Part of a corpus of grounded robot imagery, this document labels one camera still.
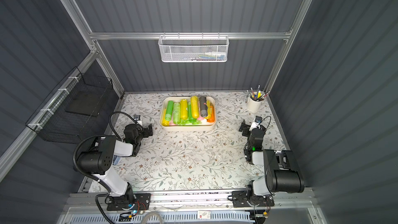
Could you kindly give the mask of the light green roll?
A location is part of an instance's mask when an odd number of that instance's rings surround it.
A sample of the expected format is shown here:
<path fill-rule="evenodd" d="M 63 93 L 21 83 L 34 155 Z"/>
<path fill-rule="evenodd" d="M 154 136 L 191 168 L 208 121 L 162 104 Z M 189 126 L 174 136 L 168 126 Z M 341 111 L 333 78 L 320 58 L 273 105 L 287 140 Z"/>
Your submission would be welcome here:
<path fill-rule="evenodd" d="M 174 102 L 173 105 L 173 123 L 176 125 L 181 123 L 181 106 L 178 102 Z"/>

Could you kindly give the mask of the grey trash bag roll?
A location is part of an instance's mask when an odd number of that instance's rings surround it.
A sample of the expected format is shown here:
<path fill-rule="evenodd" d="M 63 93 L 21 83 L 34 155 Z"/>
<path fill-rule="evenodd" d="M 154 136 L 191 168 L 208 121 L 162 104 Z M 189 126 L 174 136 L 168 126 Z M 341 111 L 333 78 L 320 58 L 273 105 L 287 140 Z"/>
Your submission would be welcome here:
<path fill-rule="evenodd" d="M 207 98 L 205 96 L 199 97 L 200 115 L 205 118 L 208 116 Z"/>

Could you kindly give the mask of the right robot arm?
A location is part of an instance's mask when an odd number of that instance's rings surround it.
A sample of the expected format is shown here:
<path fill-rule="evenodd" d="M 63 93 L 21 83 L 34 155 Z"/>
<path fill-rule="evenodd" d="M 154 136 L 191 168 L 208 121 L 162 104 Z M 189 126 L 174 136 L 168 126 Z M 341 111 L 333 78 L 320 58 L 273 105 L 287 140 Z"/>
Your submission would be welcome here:
<path fill-rule="evenodd" d="M 263 118 L 255 117 L 251 124 L 242 121 L 238 129 L 247 138 L 245 160 L 264 169 L 262 178 L 252 180 L 243 191 L 233 191 L 230 200 L 235 208 L 274 206 L 273 195 L 278 192 L 302 193 L 305 181 L 291 150 L 264 149 L 262 146 L 267 127 Z"/>

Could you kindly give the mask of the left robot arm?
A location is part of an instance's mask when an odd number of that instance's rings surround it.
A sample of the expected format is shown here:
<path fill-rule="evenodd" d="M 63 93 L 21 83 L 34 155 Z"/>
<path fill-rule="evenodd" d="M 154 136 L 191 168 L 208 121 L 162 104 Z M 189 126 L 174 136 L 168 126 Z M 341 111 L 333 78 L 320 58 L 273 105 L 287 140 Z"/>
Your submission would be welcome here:
<path fill-rule="evenodd" d="M 112 123 L 114 115 L 124 115 L 132 121 L 124 127 L 123 138 Z M 131 116 L 121 111 L 111 113 L 108 124 L 113 135 L 91 136 L 77 145 L 73 153 L 74 169 L 107 190 L 97 196 L 96 202 L 99 197 L 104 197 L 108 211 L 138 209 L 140 202 L 131 184 L 114 169 L 114 158 L 136 157 L 143 139 L 153 136 L 153 126 L 149 124 L 144 127 L 140 115 Z"/>

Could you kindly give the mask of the orange trash bag roll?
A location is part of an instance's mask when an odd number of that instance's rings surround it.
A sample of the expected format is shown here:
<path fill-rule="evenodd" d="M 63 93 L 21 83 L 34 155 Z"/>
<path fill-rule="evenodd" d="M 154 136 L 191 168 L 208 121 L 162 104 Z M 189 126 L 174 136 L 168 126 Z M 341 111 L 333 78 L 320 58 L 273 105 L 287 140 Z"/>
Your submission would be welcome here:
<path fill-rule="evenodd" d="M 209 123 L 214 123 L 215 122 L 215 111 L 214 111 L 214 107 L 212 105 L 210 105 L 210 115 L 207 118 L 207 122 Z"/>

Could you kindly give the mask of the yellow roll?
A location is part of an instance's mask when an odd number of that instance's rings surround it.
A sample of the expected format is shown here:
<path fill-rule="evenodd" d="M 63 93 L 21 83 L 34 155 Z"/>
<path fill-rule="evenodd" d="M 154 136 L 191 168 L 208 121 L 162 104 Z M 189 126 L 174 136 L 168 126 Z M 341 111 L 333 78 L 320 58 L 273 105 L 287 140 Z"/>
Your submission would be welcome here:
<path fill-rule="evenodd" d="M 168 127 L 170 125 L 170 122 L 165 119 L 165 116 L 162 117 L 162 125 L 164 127 Z"/>
<path fill-rule="evenodd" d="M 181 117 L 181 120 L 188 119 L 188 101 L 187 101 L 187 99 L 182 99 L 180 101 L 180 117 Z"/>
<path fill-rule="evenodd" d="M 200 117 L 200 112 L 199 112 L 199 99 L 197 96 L 192 96 L 191 97 L 191 114 L 194 119 L 198 119 Z"/>
<path fill-rule="evenodd" d="M 210 119 L 212 116 L 212 109 L 211 109 L 211 103 L 210 100 L 206 101 L 206 105 L 207 105 L 207 117 L 205 117 L 206 119 Z"/>

